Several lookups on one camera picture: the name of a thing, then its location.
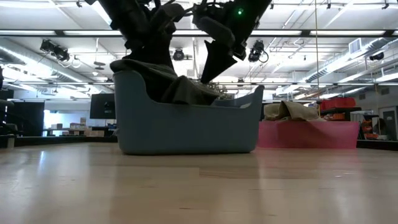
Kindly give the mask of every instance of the pink box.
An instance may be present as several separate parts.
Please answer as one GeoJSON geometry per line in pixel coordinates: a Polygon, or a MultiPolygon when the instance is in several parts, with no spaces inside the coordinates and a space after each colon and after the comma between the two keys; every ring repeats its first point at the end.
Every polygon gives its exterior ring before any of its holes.
{"type": "Polygon", "coordinates": [[[355,149],[354,121],[261,121],[257,147],[355,149]]]}

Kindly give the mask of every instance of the fabric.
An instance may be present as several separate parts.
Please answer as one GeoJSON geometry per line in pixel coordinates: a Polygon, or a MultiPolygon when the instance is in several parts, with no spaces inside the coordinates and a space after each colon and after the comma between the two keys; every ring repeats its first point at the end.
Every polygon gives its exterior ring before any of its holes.
{"type": "Polygon", "coordinates": [[[149,98],[159,103],[188,105],[211,105],[219,94],[201,85],[192,83],[187,77],[178,77],[172,68],[131,59],[111,63],[113,72],[135,70],[146,83],[149,98]]]}
{"type": "Polygon", "coordinates": [[[276,121],[281,119],[318,120],[316,108],[306,107],[297,102],[282,101],[264,106],[266,120],[276,121]]]}

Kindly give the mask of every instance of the air vent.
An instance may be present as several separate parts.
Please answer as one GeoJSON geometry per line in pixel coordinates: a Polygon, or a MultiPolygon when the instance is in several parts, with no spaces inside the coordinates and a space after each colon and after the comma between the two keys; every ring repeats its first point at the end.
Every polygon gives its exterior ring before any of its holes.
{"type": "Polygon", "coordinates": [[[366,95],[365,94],[360,94],[359,95],[359,100],[365,100],[366,99],[366,95]]]}
{"type": "Polygon", "coordinates": [[[354,41],[352,41],[351,43],[348,44],[348,48],[349,48],[349,53],[350,54],[355,54],[357,52],[361,51],[361,47],[362,47],[362,39],[358,38],[354,41]]]}
{"type": "Polygon", "coordinates": [[[382,95],[390,94],[390,88],[384,88],[384,89],[382,89],[382,90],[381,90],[381,94],[382,94],[382,95]]]}

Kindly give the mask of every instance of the red container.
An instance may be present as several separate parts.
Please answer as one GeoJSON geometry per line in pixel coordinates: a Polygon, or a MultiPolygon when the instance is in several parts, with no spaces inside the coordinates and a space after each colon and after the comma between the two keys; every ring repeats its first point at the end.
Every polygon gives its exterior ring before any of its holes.
{"type": "Polygon", "coordinates": [[[337,97],[330,100],[323,100],[321,103],[321,110],[331,108],[353,108],[355,105],[355,99],[352,97],[337,97]]]}
{"type": "Polygon", "coordinates": [[[261,121],[258,147],[355,149],[359,124],[351,121],[261,121]]]}

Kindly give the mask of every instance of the beige cloth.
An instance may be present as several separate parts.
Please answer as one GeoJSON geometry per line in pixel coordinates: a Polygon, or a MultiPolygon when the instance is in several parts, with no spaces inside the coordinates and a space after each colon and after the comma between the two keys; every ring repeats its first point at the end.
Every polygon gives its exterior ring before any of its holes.
{"type": "Polygon", "coordinates": [[[266,120],[276,121],[281,119],[295,120],[323,120],[318,116],[316,108],[306,107],[300,103],[282,101],[264,106],[266,120]]]}

